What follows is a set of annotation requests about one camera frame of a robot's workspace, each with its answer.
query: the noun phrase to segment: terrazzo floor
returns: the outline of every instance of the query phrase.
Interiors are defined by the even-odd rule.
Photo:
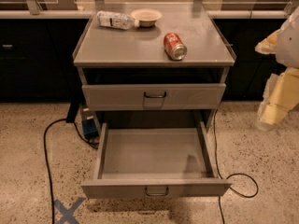
[[[222,176],[251,175],[259,193],[251,199],[228,190],[221,198],[225,223],[299,223],[299,110],[271,132],[255,128],[258,102],[223,102],[216,116]],[[69,104],[0,104],[1,223],[51,223],[50,188],[43,134],[66,118]],[[80,126],[80,115],[76,118]],[[214,144],[213,129],[208,140]],[[55,223],[222,223],[218,198],[89,200],[80,183],[92,178],[96,150],[79,139],[74,125],[58,122],[47,134]],[[251,195],[244,176],[232,187]]]

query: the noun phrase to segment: blue tape cross on floor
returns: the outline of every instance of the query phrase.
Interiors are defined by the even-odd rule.
[[[56,206],[58,211],[60,211],[60,213],[63,215],[63,217],[61,217],[57,224],[63,224],[66,221],[69,224],[78,224],[78,221],[73,217],[73,215],[76,209],[84,202],[84,200],[85,198],[78,198],[77,201],[69,209],[66,209],[59,200],[56,200],[54,202],[54,205]]]

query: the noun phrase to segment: closed drawer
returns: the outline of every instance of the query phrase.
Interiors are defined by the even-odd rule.
[[[108,129],[102,126],[92,180],[81,184],[94,199],[221,196],[203,121],[184,129]]]
[[[90,110],[212,109],[225,84],[83,85]]]

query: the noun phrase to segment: bowl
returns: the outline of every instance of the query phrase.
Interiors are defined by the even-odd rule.
[[[140,26],[151,27],[162,17],[162,13],[155,9],[142,8],[134,10],[131,13],[131,16],[134,19],[139,20]]]

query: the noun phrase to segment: bottle cap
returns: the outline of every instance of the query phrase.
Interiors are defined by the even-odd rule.
[[[140,26],[140,20],[134,20],[134,27]]]

